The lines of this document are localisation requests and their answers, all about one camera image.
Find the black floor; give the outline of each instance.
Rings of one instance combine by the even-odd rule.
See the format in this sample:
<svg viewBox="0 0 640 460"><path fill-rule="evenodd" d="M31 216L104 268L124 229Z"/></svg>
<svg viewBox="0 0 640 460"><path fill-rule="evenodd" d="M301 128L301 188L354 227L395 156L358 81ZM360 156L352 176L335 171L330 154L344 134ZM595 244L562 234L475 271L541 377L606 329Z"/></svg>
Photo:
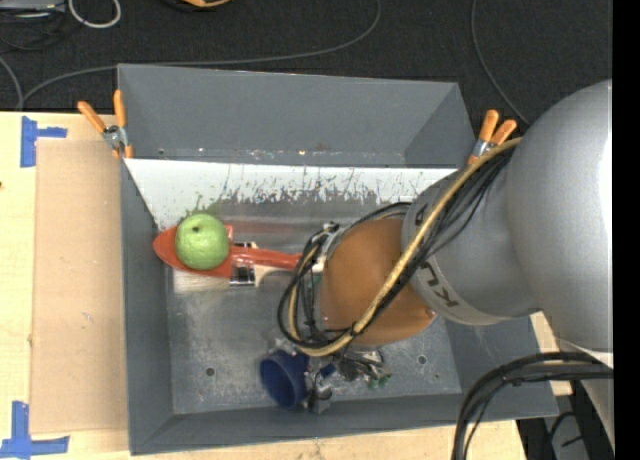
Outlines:
<svg viewBox="0 0 640 460"><path fill-rule="evenodd" d="M122 18L107 29L69 14L18 21L5 13L0 109L75 111L87 100L111 112L115 64L202 62L453 81L475 128L488 108L525 128L567 95L612 77L613 0L232 0L195 13L160 0L119 2ZM89 21L114 17L111 0L74 4Z"/></svg>

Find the black cable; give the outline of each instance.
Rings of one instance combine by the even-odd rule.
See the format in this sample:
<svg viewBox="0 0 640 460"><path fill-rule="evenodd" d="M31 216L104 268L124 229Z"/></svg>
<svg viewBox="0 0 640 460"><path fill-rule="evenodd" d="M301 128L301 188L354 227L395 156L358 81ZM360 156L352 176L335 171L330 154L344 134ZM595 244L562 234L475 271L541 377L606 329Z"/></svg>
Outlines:
<svg viewBox="0 0 640 460"><path fill-rule="evenodd" d="M407 282L409 282L411 277L413 277L415 272L426 259L434 256L439 250L447 246L462 233L475 215L475 212L480 206L486 192L491 186L491 183L495 180L498 173L507 165L512 152L513 151L509 151L504 153L504 155L497 156L495 159L489 160L486 165L480 168L476 174L477 177L468 181L462 188L460 188L460 190L458 190L458 193L452 202L446 206L440 217L436 220L434 227L425 237L423 245L418 249L416 254L403 270L402 274L398 277L394 287L389 291L383 301L380 302L374 317L367 326L371 326L371 324L373 324L373 322L391 304L397 295L400 294ZM467 215L464 221L458 225L457 229L453 233L450 233L448 237L442 240L443 234L451 229L465 213Z"/></svg>
<svg viewBox="0 0 640 460"><path fill-rule="evenodd" d="M554 361L577 364L552 364ZM470 442L470 439L465 442L465 435L471 417L507 385L597 378L613 378L613 368L582 352L538 353L490 371L471 387L462 403L456 422L452 460L465 458Z"/></svg>
<svg viewBox="0 0 640 460"><path fill-rule="evenodd" d="M546 438L543 437L545 440L543 440L542 445L540 447L540 458L545 458L545 455L547 454L547 450L549 449L549 447L553 447L553 438L555 437L563 421L568 417L575 416L575 415L576 415L575 412L573 412L572 410L569 410L567 412L563 412L562 414L558 415L558 417L556 417L556 419L553 421L553 425L551 425L551 429L549 430L549 435Z"/></svg>

